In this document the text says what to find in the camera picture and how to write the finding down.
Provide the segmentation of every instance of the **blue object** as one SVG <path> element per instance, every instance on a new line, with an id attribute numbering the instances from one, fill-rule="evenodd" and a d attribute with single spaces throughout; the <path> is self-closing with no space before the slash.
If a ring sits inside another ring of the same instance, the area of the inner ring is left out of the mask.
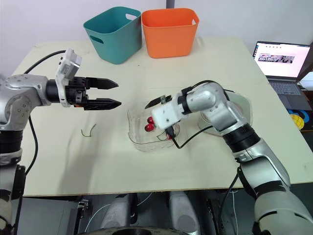
<path id="1" fill-rule="evenodd" d="M 142 46 L 140 11 L 117 6 L 86 21 L 84 28 L 99 57 L 121 64 Z"/>
<path id="2" fill-rule="evenodd" d="M 310 120 L 310 116 L 307 113 L 307 111 L 305 111 L 305 110 L 295 110 L 295 111 L 301 112 L 302 115 L 300 115 L 299 113 L 295 113 L 292 109 L 287 109 L 287 111 L 289 114 L 295 114 L 295 115 L 298 115 L 299 117 L 301 117 L 303 119 L 304 123 L 307 123 Z"/>

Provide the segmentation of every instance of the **wire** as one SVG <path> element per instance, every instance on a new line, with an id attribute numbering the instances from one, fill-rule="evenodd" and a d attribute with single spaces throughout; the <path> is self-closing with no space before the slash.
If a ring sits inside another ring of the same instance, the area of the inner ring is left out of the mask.
<path id="1" fill-rule="evenodd" d="M 33 160 L 31 161 L 28 169 L 25 172 L 25 175 L 27 175 L 29 173 L 29 171 L 31 170 L 31 168 L 33 167 L 33 165 L 37 159 L 37 154 L 38 154 L 38 140 L 37 140 L 36 132 L 35 132 L 34 125 L 33 125 L 33 122 L 31 120 L 30 115 L 29 115 L 28 121 L 29 121 L 31 132 L 33 133 L 34 141 L 35 141 L 35 154 L 34 154 Z"/>
<path id="2" fill-rule="evenodd" d="M 46 59 L 54 56 L 54 55 L 57 55 L 57 54 L 61 54 L 61 53 L 65 53 L 65 50 L 60 50 L 60 51 L 56 51 L 56 52 L 53 52 L 47 56 L 45 56 L 44 58 L 40 59 L 39 61 L 37 61 L 35 64 L 33 64 L 31 67 L 29 67 L 28 70 L 25 71 L 24 74 L 27 74 L 29 73 L 30 71 L 32 71 L 36 66 L 38 66 L 41 62 L 45 61 Z"/>
<path id="3" fill-rule="evenodd" d="M 153 192 L 151 192 L 151 193 L 149 194 L 149 196 L 147 196 L 147 198 L 146 198 L 145 200 L 143 200 L 142 202 L 140 202 L 139 204 L 137 204 L 137 206 L 139 206 L 139 205 L 141 205 L 142 203 L 144 203 L 145 201 L 147 201 L 148 198 L 152 195 L 152 193 L 153 193 Z M 89 220 L 89 222 L 88 222 L 88 224 L 87 224 L 87 226 L 86 226 L 86 228 L 85 228 L 85 231 L 84 231 L 85 233 L 87 232 L 87 229 L 88 229 L 88 227 L 89 227 L 91 221 L 92 221 L 93 218 L 95 217 L 95 215 L 96 215 L 99 211 L 101 211 L 102 209 L 104 209 L 105 207 L 110 206 L 110 205 L 111 205 L 111 204 L 107 204 L 107 205 L 101 207 L 100 209 L 98 209 L 98 210 L 95 212 L 95 214 L 93 214 L 93 216 L 91 217 L 91 219 Z"/>
<path id="4" fill-rule="evenodd" d="M 143 200 L 142 202 L 138 203 L 137 206 L 140 206 L 142 203 L 144 203 L 145 201 L 147 201 L 147 200 L 149 199 L 149 197 L 152 195 L 152 193 L 153 193 L 153 192 L 151 192 L 151 193 L 149 194 L 149 196 L 146 197 L 145 200 Z"/>
<path id="5" fill-rule="evenodd" d="M 19 227 L 19 220 L 20 220 L 20 215 L 21 215 L 21 209 L 22 209 L 22 201 L 23 201 L 23 196 L 19 198 L 19 205 L 18 205 L 18 210 L 15 216 L 15 224 L 14 224 L 14 235 L 18 234 L 18 227 Z"/>
<path id="6" fill-rule="evenodd" d="M 176 142 L 176 140 L 175 140 L 174 138 L 172 138 L 172 140 L 173 140 L 175 146 L 176 146 L 178 149 L 181 149 L 181 148 L 183 148 L 189 141 L 191 141 L 195 136 L 197 136 L 197 135 L 200 134 L 201 132 L 203 132 L 203 131 L 205 131 L 205 130 L 211 128 L 211 127 L 212 127 L 212 126 L 207 126 L 207 127 L 203 128 L 202 130 L 198 131 L 198 132 L 195 133 L 192 137 L 190 137 L 188 140 L 186 140 L 186 142 L 183 143 L 181 146 L 178 145 L 178 143 Z"/>
<path id="7" fill-rule="evenodd" d="M 33 64 L 31 67 L 29 67 L 29 69 L 26 70 L 24 72 L 24 74 L 28 74 L 30 71 L 32 71 L 36 66 L 38 66 L 41 62 L 45 61 L 46 59 L 48 59 L 48 58 L 50 58 L 50 57 L 52 57 L 54 55 L 61 54 L 61 53 L 65 53 L 65 50 L 56 51 L 56 52 L 53 52 L 53 53 L 45 56 L 44 58 L 40 59 L 35 64 Z M 29 121 L 29 125 L 30 125 L 30 128 L 31 128 L 31 132 L 33 133 L 34 141 L 35 141 L 35 153 L 34 153 L 34 157 L 33 157 L 33 160 L 31 162 L 31 164 L 29 165 L 28 169 L 25 172 L 26 175 L 29 173 L 29 171 L 33 167 L 33 165 L 35 163 L 35 160 L 37 158 L 37 154 L 38 154 L 38 140 L 37 140 L 36 132 L 35 132 L 35 129 L 34 129 L 34 126 L 33 126 L 33 122 L 31 120 L 30 115 L 29 115 L 28 121 Z"/>
<path id="8" fill-rule="evenodd" d="M 235 210 L 235 196 L 234 196 L 233 191 L 231 192 L 231 194 L 233 196 L 233 209 L 234 209 L 234 215 L 235 215 L 235 220 L 236 220 L 236 235 L 238 235 L 238 221 L 237 221 L 237 215 L 236 215 L 236 210 Z"/>
<path id="9" fill-rule="evenodd" d="M 192 89 L 195 89 L 197 86 L 201 85 L 201 84 L 204 84 L 204 83 L 211 83 L 211 82 L 214 82 L 214 83 L 217 83 L 215 81 L 212 81 L 212 80 L 203 80 L 201 82 L 198 82 L 196 83 L 195 85 L 192 86 Z M 229 97 L 228 97 L 228 94 L 226 93 L 226 91 L 230 91 L 230 90 L 224 90 L 224 95 L 226 96 L 226 99 L 229 101 Z"/>
<path id="10" fill-rule="evenodd" d="M 97 125 L 97 123 L 96 123 L 95 125 L 93 125 L 93 126 L 92 126 L 91 130 L 89 131 L 89 135 L 88 135 L 88 136 L 84 135 L 84 133 L 83 133 L 83 130 L 82 130 L 82 129 L 80 129 L 80 132 L 82 133 L 82 135 L 83 135 L 84 137 L 91 137 L 91 132 L 92 132 L 93 128 L 94 128 L 96 125 Z"/>
<path id="11" fill-rule="evenodd" d="M 85 228 L 85 233 L 87 232 L 87 229 L 88 229 L 88 227 L 89 227 L 89 224 L 91 223 L 91 221 L 92 221 L 92 219 L 95 217 L 95 215 L 99 212 L 99 211 L 101 211 L 103 208 L 105 208 L 105 207 L 107 207 L 107 206 L 110 206 L 111 204 L 107 204 L 107 205 L 105 205 L 105 206 L 103 206 L 103 207 L 101 207 L 99 210 L 97 210 L 96 212 L 95 212 L 95 214 L 93 214 L 93 216 L 91 217 L 91 219 L 89 220 L 89 222 L 88 222 L 88 224 L 87 224 L 87 226 L 86 226 L 86 228 Z"/>
<path id="12" fill-rule="evenodd" d="M 231 184 L 230 184 L 230 186 L 229 186 L 229 188 L 228 188 L 228 190 L 227 190 L 227 192 L 226 192 L 226 194 L 225 194 L 225 196 L 224 196 L 224 198 L 223 198 L 223 201 L 222 201 L 222 203 L 221 203 L 221 209 L 220 209 L 219 221 L 218 221 L 219 229 L 221 228 L 221 224 L 222 224 L 222 213 L 223 213 L 223 209 L 224 209 L 224 206 L 225 206 L 226 198 L 228 197 L 229 192 L 230 192 L 230 191 L 232 190 L 232 188 L 234 187 L 234 184 L 236 183 L 237 179 L 238 179 L 238 174 L 236 174 L 236 176 L 235 176 L 233 182 L 231 182 Z"/>
<path id="13" fill-rule="evenodd" d="M 235 93 L 234 91 L 232 91 L 232 90 L 228 90 L 228 89 L 224 89 L 224 91 L 226 91 L 226 92 L 232 92 L 232 93 Z"/>

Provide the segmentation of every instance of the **red ball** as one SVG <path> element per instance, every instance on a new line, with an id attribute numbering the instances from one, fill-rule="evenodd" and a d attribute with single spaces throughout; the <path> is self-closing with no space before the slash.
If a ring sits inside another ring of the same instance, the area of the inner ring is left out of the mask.
<path id="1" fill-rule="evenodd" d="M 153 118 L 152 118 L 152 117 L 148 117 L 147 121 L 148 121 L 148 123 L 150 123 L 150 124 L 154 124 L 154 123 L 155 123 L 155 121 L 153 121 Z"/>
<path id="2" fill-rule="evenodd" d="M 145 126 L 145 131 L 150 132 L 150 131 L 153 131 L 154 128 L 155 128 L 155 126 L 153 126 L 151 123 L 149 123 Z"/>

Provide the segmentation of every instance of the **orange plastic bin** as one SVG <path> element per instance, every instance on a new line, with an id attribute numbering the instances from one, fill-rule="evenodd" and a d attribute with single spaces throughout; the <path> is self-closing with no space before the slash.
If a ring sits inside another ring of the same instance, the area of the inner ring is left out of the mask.
<path id="1" fill-rule="evenodd" d="M 188 55 L 196 35 L 199 18 L 188 8 L 148 10 L 141 21 L 148 54 L 152 58 Z"/>

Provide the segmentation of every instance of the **transparent container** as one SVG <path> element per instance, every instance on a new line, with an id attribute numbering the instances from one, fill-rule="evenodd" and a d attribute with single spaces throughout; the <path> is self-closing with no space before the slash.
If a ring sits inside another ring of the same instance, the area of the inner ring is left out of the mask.
<path id="1" fill-rule="evenodd" d="M 164 130 L 155 127 L 151 132 L 145 131 L 145 126 L 148 124 L 147 119 L 152 116 L 151 111 L 153 109 L 145 109 L 148 103 L 139 102 L 128 110 L 129 139 L 133 142 L 136 149 L 143 152 L 151 152 L 173 146 L 173 141 L 168 139 Z M 177 140 L 180 132 L 178 124 L 174 125 L 174 132 Z"/>

